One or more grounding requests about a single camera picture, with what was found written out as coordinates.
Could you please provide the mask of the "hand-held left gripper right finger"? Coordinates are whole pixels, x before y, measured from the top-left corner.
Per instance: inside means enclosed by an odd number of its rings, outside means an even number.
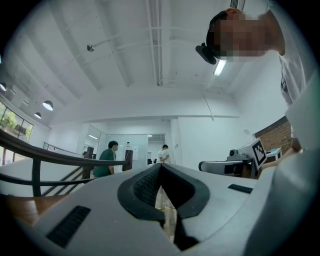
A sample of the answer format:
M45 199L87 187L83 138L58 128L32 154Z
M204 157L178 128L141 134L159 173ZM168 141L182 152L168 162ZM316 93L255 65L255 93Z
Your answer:
M182 251L204 242L240 209L257 180L161 165L161 185L177 211L174 243Z

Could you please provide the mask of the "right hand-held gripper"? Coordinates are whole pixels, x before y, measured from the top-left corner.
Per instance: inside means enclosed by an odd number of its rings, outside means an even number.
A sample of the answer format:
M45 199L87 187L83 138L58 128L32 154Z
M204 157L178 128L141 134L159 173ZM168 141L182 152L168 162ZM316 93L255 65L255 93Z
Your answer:
M245 160L252 162L250 177L256 178L259 169L267 160L260 138L238 149L231 149L227 161L202 161L198 164L198 169L201 172L216 175L241 176L245 165L243 161Z

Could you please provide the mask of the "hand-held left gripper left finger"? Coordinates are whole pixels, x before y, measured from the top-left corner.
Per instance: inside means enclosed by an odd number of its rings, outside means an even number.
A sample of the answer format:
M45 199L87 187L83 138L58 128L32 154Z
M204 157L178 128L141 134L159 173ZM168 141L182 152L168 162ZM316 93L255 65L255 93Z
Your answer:
M32 241L48 256L174 256L156 208L163 167L94 179L48 209Z

